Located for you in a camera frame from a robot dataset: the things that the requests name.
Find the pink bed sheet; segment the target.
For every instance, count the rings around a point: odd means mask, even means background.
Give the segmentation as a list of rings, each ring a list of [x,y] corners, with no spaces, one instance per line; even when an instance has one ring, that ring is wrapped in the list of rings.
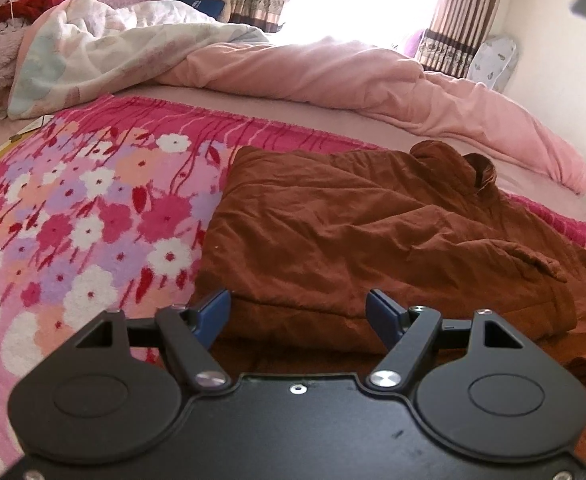
[[[331,132],[386,150],[407,152],[423,140],[421,136],[415,136],[387,122],[380,122],[349,110],[331,110],[303,103],[248,98],[171,86],[138,86],[122,91],[120,96],[145,96],[272,122],[284,122]],[[542,174],[500,160],[493,154],[462,140],[445,138],[443,141],[463,155],[474,152],[490,158],[497,169],[497,185],[502,191],[525,196],[565,217],[586,221],[586,199],[569,188]]]

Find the red garment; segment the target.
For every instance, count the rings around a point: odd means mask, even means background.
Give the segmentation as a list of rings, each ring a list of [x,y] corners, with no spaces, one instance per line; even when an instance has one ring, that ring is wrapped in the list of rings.
[[[23,18],[33,23],[44,12],[66,0],[7,0],[0,4],[0,23],[9,18]]]

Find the right striped curtain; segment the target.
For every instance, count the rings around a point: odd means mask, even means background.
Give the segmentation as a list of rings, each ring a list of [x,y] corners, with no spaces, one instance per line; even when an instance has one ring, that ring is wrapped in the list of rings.
[[[463,78],[494,24],[500,0],[438,0],[417,61],[424,70]]]

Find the white floral duvet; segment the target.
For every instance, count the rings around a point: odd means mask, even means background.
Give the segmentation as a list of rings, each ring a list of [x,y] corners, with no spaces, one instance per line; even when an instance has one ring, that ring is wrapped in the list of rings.
[[[36,118],[142,84],[211,44],[267,41],[254,26],[220,23],[176,0],[119,9],[98,0],[66,0],[24,35],[8,117]]]

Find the pink floral blanket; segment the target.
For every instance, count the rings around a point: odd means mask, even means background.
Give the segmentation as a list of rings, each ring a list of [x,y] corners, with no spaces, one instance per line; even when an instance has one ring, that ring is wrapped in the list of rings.
[[[442,182],[461,181],[462,150],[451,142],[402,136],[388,150],[148,96],[106,96],[67,110],[0,160],[0,364],[24,373],[103,309],[139,318],[219,284],[237,289],[244,259],[239,244],[223,244],[223,229],[249,208],[249,196],[231,196],[229,169],[252,148],[304,162],[359,155],[365,176],[378,160],[439,156]],[[473,306],[494,307],[555,359],[586,359],[586,248],[546,222],[550,212],[569,219],[577,197],[517,166],[498,171],[543,195],[536,203],[498,185],[486,191],[514,214],[514,226],[419,205],[415,189],[402,188],[385,246],[437,231],[439,247],[460,240],[476,264],[538,257],[550,268],[529,275],[542,289],[540,304],[509,306],[476,292]]]

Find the pink quilt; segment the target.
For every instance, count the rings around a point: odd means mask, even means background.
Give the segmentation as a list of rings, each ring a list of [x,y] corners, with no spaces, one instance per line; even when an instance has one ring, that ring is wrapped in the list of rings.
[[[586,192],[586,162],[524,107],[468,79],[427,72],[412,58],[320,41],[212,44],[156,76],[159,84],[350,110],[415,136],[458,138],[492,156]]]

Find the brown padded jacket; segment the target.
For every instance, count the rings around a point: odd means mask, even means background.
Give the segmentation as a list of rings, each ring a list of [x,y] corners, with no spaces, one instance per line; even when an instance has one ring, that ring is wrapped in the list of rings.
[[[231,375],[366,374],[384,351],[365,315],[377,288],[445,318],[494,310],[586,386],[586,248],[500,191],[487,157],[442,142],[238,151],[194,298],[221,288],[212,352]]]

